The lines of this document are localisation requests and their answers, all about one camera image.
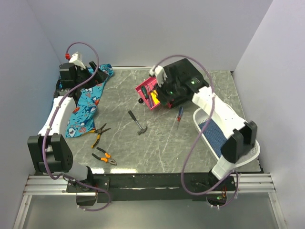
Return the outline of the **black drawer cabinet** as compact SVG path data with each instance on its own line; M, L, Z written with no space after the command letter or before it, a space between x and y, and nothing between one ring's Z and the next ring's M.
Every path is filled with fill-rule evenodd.
M170 108L190 101L200 88L208 85L199 70L186 58L165 66L164 70L167 79L163 88Z

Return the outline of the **yellow handle screwdriver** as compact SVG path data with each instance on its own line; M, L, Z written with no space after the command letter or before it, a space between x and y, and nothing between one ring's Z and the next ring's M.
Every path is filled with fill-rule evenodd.
M150 93L150 96L152 98L152 102L154 105L156 105L156 102L155 102L155 94L154 94L154 91L152 88L149 88L149 93Z
M154 91L154 94L155 94L155 102L156 102L156 105L160 103L160 101L158 100L157 96L157 91L156 90L153 90Z

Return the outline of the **blue red screwdriver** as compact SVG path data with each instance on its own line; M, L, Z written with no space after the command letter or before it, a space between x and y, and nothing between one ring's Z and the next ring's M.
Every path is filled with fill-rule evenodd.
M147 90L147 94L148 94L148 98L149 98L150 107L152 108L154 106L154 103L153 103L149 89Z

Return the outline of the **pink top drawer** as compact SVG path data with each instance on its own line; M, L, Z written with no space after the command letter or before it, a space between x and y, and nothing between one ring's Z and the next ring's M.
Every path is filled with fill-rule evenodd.
M149 77L135 87L135 90L139 94L140 98L143 99L143 102L148 106L150 110L154 110L161 105L160 101L157 99L158 93L155 89L156 85L156 78Z

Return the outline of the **green handle screwdriver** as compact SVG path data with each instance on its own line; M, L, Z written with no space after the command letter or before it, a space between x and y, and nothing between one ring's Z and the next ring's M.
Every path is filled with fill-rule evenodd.
M144 85L141 86L141 92L142 92L142 94L143 94L143 96L144 96L144 98L146 100L149 99L149 95L148 95L147 89L146 89L146 87Z

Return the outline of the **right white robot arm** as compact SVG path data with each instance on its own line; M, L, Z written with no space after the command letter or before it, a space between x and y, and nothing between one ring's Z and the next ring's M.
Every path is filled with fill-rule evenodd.
M156 78L154 88L160 103L174 107L191 101L198 106L193 120L200 137L217 157L208 179L212 189L220 190L230 171L259 154L256 123L246 121L223 102L188 59L154 66L149 74Z

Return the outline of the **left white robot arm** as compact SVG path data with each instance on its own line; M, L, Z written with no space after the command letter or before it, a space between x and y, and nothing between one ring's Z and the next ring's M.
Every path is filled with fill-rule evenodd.
M72 62L59 66L53 105L44 127L27 141L34 169L37 173L74 179L78 187L88 192L94 188L92 170L73 161L66 138L85 133L100 134L93 116L107 80L112 75L110 65L93 61L82 68Z

